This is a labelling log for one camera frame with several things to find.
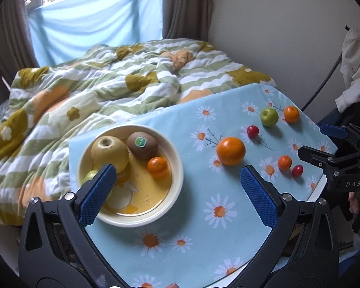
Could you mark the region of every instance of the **blue curtain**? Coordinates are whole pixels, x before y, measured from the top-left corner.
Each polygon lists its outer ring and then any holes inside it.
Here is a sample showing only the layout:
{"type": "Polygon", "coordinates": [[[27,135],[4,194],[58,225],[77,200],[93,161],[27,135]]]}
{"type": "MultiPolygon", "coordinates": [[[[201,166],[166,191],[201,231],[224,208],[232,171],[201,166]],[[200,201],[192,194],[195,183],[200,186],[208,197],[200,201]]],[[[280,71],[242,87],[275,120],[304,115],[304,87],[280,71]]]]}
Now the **blue curtain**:
{"type": "Polygon", "coordinates": [[[162,0],[61,0],[28,12],[40,66],[82,56],[95,44],[162,39],[162,0]]]}

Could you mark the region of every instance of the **orange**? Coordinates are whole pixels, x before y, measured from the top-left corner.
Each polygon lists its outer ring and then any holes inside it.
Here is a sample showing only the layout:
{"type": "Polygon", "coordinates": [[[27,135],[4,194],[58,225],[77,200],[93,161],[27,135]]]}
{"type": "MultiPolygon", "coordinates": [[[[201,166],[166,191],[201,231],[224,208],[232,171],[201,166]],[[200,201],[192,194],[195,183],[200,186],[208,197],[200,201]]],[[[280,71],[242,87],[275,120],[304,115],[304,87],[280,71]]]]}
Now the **orange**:
{"type": "Polygon", "coordinates": [[[245,146],[236,137],[226,137],[217,145],[216,153],[223,164],[237,165],[245,156],[245,146]]]}
{"type": "Polygon", "coordinates": [[[300,118],[299,110],[294,106],[285,107],[284,118],[289,123],[295,123],[300,118]]]}
{"type": "Polygon", "coordinates": [[[154,178],[162,177],[169,171],[168,163],[162,157],[155,157],[148,161],[147,170],[154,178]]]}
{"type": "Polygon", "coordinates": [[[286,171],[291,167],[292,159],[290,158],[290,156],[287,155],[281,156],[277,164],[279,165],[280,171],[286,171]]]}

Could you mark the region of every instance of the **gray curtain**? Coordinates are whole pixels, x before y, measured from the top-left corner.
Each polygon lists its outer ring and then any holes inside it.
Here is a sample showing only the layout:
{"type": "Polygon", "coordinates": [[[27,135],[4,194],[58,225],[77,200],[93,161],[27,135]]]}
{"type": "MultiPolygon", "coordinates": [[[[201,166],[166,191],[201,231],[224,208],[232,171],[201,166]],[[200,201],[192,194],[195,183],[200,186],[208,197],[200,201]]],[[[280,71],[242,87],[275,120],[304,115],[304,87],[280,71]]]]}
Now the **gray curtain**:
{"type": "Polygon", "coordinates": [[[0,6],[0,74],[11,84],[22,68],[38,67],[26,19],[24,0],[0,6]]]}
{"type": "Polygon", "coordinates": [[[163,38],[208,41],[212,0],[163,0],[163,38]]]}

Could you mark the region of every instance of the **blue gripper pad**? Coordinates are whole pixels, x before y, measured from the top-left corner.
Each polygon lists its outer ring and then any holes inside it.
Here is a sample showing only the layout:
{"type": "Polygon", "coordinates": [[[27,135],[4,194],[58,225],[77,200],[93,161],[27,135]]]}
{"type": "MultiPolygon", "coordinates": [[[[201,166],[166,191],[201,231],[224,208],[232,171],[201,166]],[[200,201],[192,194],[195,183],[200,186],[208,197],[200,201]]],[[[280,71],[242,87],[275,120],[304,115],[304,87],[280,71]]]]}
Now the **blue gripper pad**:
{"type": "Polygon", "coordinates": [[[322,124],[320,127],[320,132],[324,135],[340,139],[348,137],[348,132],[346,129],[342,127],[331,126],[330,124],[322,124]]]}
{"type": "Polygon", "coordinates": [[[108,165],[105,169],[101,168],[91,181],[95,181],[95,184],[80,203],[80,215],[78,220],[82,227],[93,224],[103,203],[106,201],[108,194],[115,185],[115,167],[113,165],[108,165]]]}
{"type": "Polygon", "coordinates": [[[279,221],[277,206],[248,167],[241,169],[240,184],[247,193],[263,224],[274,228],[279,221]]]}

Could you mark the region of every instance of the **kiwi sticker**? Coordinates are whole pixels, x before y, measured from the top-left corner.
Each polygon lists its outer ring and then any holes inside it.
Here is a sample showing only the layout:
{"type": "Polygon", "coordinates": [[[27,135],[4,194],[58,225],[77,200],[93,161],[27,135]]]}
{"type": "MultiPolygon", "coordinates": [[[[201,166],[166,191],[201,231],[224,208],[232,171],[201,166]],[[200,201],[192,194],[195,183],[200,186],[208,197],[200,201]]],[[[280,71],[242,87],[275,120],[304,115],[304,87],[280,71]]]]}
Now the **kiwi sticker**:
{"type": "Polygon", "coordinates": [[[136,137],[135,139],[135,145],[137,147],[143,148],[147,143],[147,139],[145,137],[136,137]]]}

